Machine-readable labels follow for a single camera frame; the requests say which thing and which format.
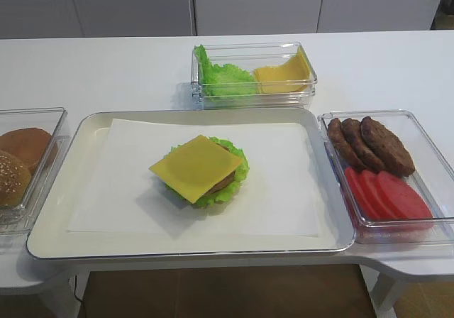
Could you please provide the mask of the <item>sesame top bun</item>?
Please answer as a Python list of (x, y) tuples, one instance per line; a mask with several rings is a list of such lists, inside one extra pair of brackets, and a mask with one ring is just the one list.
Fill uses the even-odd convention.
[(1, 151), (1, 207), (18, 206), (31, 181), (31, 173), (16, 156)]

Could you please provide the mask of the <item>green lettuce in box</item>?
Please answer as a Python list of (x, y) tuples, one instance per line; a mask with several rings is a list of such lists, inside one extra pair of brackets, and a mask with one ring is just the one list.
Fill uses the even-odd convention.
[(239, 66), (226, 63), (213, 64), (203, 45), (195, 46), (194, 53), (199, 60), (199, 83), (204, 85), (210, 97), (257, 94), (254, 77)]

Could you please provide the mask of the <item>yellow cheese slices in box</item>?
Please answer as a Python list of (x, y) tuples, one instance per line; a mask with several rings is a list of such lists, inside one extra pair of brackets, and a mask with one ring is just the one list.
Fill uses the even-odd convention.
[(310, 69), (302, 49), (278, 66), (259, 67), (253, 71), (262, 94), (301, 92), (310, 80)]

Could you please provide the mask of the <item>brown patty on burger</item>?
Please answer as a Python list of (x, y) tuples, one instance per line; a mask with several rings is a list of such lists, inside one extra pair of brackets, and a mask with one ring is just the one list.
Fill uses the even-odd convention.
[(215, 192), (221, 191), (222, 189), (226, 188), (235, 180), (235, 171), (225, 177), (222, 181), (216, 183), (209, 191), (205, 193), (205, 195), (213, 194)]

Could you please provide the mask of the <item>left brown meat patty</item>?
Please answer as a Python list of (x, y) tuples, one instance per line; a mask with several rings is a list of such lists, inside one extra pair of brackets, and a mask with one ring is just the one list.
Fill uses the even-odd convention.
[(341, 130), (341, 121), (338, 118), (331, 119), (328, 125), (328, 137), (339, 155), (358, 172), (362, 172), (366, 166), (356, 155), (356, 152), (346, 141)]

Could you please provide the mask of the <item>middle brown meat patty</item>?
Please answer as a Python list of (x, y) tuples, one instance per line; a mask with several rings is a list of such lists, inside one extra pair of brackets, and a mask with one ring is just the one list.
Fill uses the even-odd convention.
[(371, 171), (379, 173), (385, 170), (385, 165), (362, 139), (360, 126), (357, 119), (347, 118), (342, 121), (341, 130), (362, 163)]

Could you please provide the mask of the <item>left red tomato slice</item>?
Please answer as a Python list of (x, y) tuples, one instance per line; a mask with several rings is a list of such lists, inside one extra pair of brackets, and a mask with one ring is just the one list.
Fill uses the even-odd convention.
[(373, 207), (372, 202), (365, 196), (365, 192), (360, 185), (360, 174), (353, 168), (347, 167), (345, 176), (363, 217), (368, 221), (377, 221), (380, 218), (379, 214)]

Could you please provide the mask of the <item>middle red tomato slice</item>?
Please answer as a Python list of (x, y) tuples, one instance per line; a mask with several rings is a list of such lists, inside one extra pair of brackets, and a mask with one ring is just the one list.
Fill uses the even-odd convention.
[(363, 170), (360, 173), (360, 185), (367, 201), (378, 215), (377, 220), (391, 221), (398, 218), (396, 212), (378, 191), (377, 174)]

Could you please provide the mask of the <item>right brown meat patty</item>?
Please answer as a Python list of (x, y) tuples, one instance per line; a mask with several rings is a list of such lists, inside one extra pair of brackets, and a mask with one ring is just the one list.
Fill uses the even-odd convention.
[(408, 177), (415, 172), (410, 153), (386, 126), (366, 116), (361, 121), (360, 132), (364, 142), (384, 163), (387, 172), (397, 177)]

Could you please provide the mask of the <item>clear patty and tomato box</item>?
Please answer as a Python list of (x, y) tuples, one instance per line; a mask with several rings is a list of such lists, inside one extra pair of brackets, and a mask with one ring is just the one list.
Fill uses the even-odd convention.
[[(342, 123), (347, 118), (360, 123), (366, 116), (392, 131), (408, 150), (416, 168), (408, 177), (398, 177), (424, 200), (431, 219), (368, 221), (362, 215), (345, 176), (349, 164), (339, 155), (328, 137), (331, 119)], [(453, 169), (409, 111), (331, 112), (318, 117), (326, 151), (332, 161), (345, 203), (356, 230), (358, 243), (451, 243), (453, 242)]]

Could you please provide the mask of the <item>right red tomato slice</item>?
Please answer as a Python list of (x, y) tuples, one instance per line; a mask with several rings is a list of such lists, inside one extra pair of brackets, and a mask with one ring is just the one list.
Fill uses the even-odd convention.
[(376, 178), (377, 193), (399, 219), (433, 217), (421, 196), (402, 179), (382, 171)]

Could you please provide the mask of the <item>plain brown bun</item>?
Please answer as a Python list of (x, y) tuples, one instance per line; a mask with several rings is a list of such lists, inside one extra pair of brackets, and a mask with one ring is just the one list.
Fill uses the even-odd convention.
[(21, 160), (34, 175), (52, 136), (41, 128), (22, 128), (1, 136), (1, 150)]

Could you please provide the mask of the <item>white serving tray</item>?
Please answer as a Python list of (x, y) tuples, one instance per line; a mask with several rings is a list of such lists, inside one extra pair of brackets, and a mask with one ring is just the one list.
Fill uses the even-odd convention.
[[(150, 167), (196, 136), (230, 140), (250, 171), (196, 209)], [(77, 129), (28, 238), (45, 259), (332, 253), (355, 229), (315, 116), (302, 108), (101, 112)]]

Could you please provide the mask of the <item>white table leg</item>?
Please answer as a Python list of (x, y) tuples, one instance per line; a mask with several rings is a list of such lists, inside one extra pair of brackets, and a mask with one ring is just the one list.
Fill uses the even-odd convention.
[(394, 304), (402, 296), (408, 283), (361, 265), (360, 271), (376, 317), (396, 318)]

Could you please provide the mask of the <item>clear bun box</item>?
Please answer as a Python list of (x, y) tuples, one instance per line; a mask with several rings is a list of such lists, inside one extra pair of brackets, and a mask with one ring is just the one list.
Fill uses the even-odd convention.
[(52, 136), (21, 203), (16, 207), (1, 207), (2, 235), (25, 234), (31, 230), (70, 143), (66, 117), (67, 111), (61, 107), (1, 111), (1, 136), (22, 128), (41, 128)]

